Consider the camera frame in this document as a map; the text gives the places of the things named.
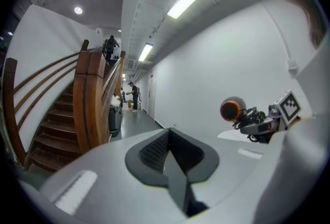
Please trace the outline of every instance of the person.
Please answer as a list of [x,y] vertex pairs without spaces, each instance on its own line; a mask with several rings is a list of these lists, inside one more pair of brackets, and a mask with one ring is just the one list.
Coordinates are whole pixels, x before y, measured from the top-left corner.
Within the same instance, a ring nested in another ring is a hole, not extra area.
[[123,102],[126,102],[125,91],[123,90],[123,88],[121,88],[121,94],[122,94],[122,100],[123,100]]
[[133,95],[133,110],[132,112],[137,112],[138,111],[138,88],[133,84],[133,82],[130,82],[129,85],[132,88],[131,92],[127,92],[126,95],[132,94]]
[[107,55],[105,57],[105,60],[107,62],[110,61],[110,58],[111,58],[116,46],[119,47],[117,40],[114,38],[114,36],[110,36],[110,39],[108,40],[107,45],[106,45]]

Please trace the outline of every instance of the corridor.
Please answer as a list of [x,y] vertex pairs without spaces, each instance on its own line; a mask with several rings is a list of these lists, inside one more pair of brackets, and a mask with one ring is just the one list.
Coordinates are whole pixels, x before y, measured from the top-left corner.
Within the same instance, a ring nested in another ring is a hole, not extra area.
[[127,103],[123,106],[122,128],[118,136],[113,137],[111,141],[128,138],[140,133],[161,129],[143,110],[133,113],[127,107]]

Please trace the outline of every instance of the gray floor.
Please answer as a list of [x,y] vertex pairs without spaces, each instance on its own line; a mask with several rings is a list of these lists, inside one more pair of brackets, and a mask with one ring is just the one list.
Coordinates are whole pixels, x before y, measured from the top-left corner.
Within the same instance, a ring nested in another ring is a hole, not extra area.
[[[160,127],[143,110],[133,113],[128,110],[127,103],[123,108],[123,120],[121,132],[113,137],[111,141],[131,137],[140,133],[160,129]],[[34,188],[39,189],[52,173],[37,166],[32,166],[28,172],[20,167],[17,168],[18,178],[29,183]]]
[[132,112],[128,110],[127,103],[125,103],[125,105],[126,106],[123,108],[121,132],[118,136],[113,137],[111,141],[117,141],[140,133],[160,129],[145,111],[138,110],[138,112]]
[[52,175],[51,172],[34,165],[31,166],[29,171],[24,171],[20,167],[17,167],[16,169],[17,177],[20,180],[32,185],[35,189],[39,189],[47,178]]

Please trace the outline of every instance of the stair step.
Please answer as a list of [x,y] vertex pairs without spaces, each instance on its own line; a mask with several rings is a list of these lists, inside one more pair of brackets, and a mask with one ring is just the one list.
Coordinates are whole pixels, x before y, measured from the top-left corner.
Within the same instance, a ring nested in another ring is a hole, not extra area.
[[47,134],[38,136],[35,141],[40,149],[47,150],[53,154],[72,158],[81,156],[79,144],[74,141],[64,140]]
[[51,172],[56,172],[69,164],[72,159],[57,156],[51,152],[37,148],[31,155],[32,163]]
[[73,104],[72,102],[57,101],[55,102],[55,109],[73,112]]
[[73,112],[53,110],[48,112],[49,119],[56,123],[74,124]]
[[55,122],[44,122],[41,124],[43,133],[58,138],[77,141],[77,134],[74,125],[60,124]]
[[72,93],[63,93],[61,95],[61,100],[63,102],[70,102],[70,103],[72,103],[73,102],[73,94]]

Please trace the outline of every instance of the wooden railing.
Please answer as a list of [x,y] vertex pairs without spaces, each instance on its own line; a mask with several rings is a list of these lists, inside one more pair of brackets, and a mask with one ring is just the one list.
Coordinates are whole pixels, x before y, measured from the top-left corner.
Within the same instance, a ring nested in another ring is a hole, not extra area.
[[82,153],[110,140],[108,114],[115,89],[120,95],[125,52],[104,76],[102,52],[82,52],[79,56],[74,85],[73,113],[76,134]]
[[[84,40],[81,50],[80,51],[86,51],[88,47],[89,41]],[[44,71],[48,70],[50,67],[55,66],[58,63],[63,62],[66,59],[70,59],[76,55],[78,55],[80,52],[74,53],[72,55],[66,56],[64,58],[61,58],[42,69],[36,71],[29,77],[27,77],[25,80],[23,80],[20,84],[18,84],[14,88],[14,80],[15,80],[15,72],[17,67],[17,60],[12,58],[7,58],[5,62],[5,69],[4,69],[4,75],[3,75],[3,108],[4,108],[4,117],[5,117],[5,123],[7,127],[8,137],[9,141],[12,145],[12,148],[16,154],[16,157],[18,159],[18,162],[21,165],[25,164],[25,158],[26,158],[26,152],[24,150],[19,130],[24,123],[25,119],[33,109],[33,107],[37,104],[37,102],[42,98],[42,96],[54,85],[56,84],[62,77],[67,75],[69,72],[71,72],[73,69],[76,68],[76,66],[73,66],[69,68],[67,71],[65,71],[62,75],[57,77],[51,84],[49,84],[37,97],[36,99],[30,104],[30,106],[27,108],[25,113],[23,114],[22,118],[19,120],[19,122],[16,122],[15,114],[19,111],[19,109],[22,107],[22,105],[31,97],[31,95],[34,94],[34,92],[45,82],[47,82],[50,78],[55,76],[57,73],[59,73],[61,70],[65,69],[66,67],[72,65],[73,63],[77,62],[78,59],[72,60],[69,63],[65,64],[64,66],[60,67],[59,69],[53,71],[51,74],[43,78],[38,84],[36,84],[30,91],[26,93],[26,95],[20,100],[20,102],[14,106],[14,95],[17,93],[21,88],[23,88],[25,85],[27,85],[31,80],[36,78],[38,75],[43,73]]]

